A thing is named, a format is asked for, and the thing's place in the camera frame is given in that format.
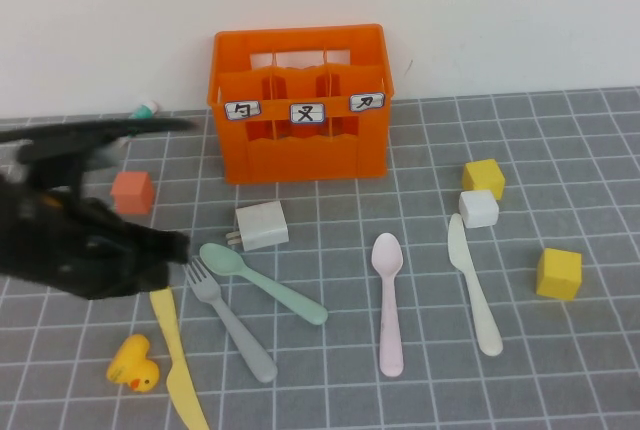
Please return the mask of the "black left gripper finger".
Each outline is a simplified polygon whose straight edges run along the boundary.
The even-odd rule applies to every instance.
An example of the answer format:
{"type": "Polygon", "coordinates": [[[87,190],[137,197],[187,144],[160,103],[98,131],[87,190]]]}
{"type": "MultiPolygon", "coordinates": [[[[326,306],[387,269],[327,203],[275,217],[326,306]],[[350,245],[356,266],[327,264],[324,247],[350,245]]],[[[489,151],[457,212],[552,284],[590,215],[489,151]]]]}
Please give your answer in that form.
{"type": "Polygon", "coordinates": [[[158,263],[147,266],[138,272],[134,278],[133,285],[136,293],[149,293],[163,290],[169,286],[170,265],[158,263]]]}
{"type": "Polygon", "coordinates": [[[138,266],[160,263],[186,264],[190,257],[190,239],[178,231],[156,229],[127,229],[127,237],[134,246],[138,266]]]}

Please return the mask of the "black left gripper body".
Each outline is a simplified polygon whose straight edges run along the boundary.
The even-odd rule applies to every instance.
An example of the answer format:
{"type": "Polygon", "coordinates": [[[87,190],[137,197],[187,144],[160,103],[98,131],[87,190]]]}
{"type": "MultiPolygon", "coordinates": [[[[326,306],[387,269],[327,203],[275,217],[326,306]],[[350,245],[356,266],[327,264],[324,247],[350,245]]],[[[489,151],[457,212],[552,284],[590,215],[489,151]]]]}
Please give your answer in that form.
{"type": "Polygon", "coordinates": [[[38,210],[27,251],[29,280],[88,300],[153,289],[146,228],[95,198],[77,204],[60,190],[44,193],[38,210]]]}

